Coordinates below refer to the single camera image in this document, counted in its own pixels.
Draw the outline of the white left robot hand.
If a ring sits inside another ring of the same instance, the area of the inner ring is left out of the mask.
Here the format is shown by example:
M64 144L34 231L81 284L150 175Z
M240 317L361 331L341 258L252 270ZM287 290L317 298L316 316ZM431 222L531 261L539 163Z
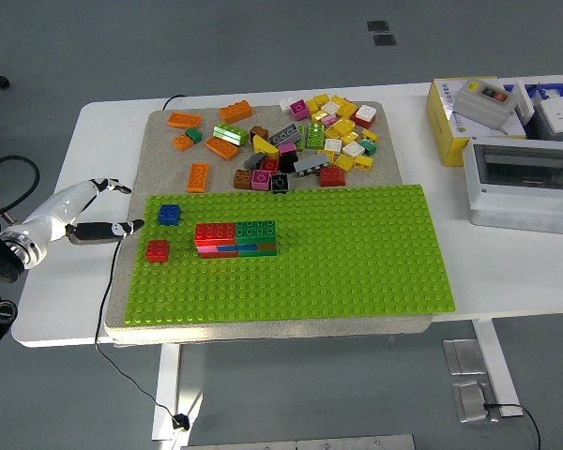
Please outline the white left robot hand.
M74 245L107 244L123 240L139 231L145 222L134 219L127 222L77 223L77 217L105 190L130 194L131 189L118 180L98 178L67 187L46 200L22 224L11 231L25 238L37 248L47 247L52 241L67 237Z

